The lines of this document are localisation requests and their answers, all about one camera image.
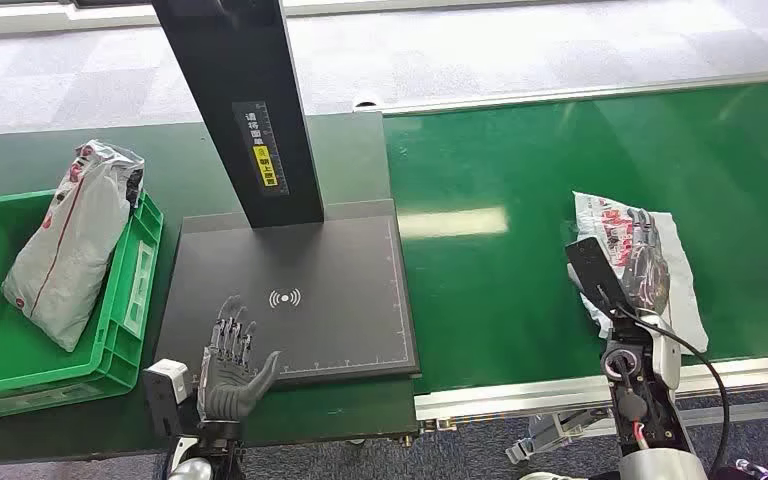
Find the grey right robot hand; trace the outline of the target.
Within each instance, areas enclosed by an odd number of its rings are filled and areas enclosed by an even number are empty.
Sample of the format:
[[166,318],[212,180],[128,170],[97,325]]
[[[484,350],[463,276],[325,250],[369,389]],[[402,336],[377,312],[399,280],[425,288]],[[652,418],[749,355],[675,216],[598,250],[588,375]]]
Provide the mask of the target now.
[[669,303],[670,274],[654,217],[644,209],[628,208],[631,247],[620,282],[629,303],[662,315]]

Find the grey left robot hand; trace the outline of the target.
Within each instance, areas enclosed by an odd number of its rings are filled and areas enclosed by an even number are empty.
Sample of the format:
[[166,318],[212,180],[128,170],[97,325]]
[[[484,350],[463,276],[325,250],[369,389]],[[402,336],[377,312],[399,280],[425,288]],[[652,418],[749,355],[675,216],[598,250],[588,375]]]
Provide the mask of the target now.
[[228,297],[204,347],[197,392],[203,421],[243,421],[278,376],[279,351],[270,353],[262,367],[250,366],[256,323],[245,321],[245,311],[240,296]]

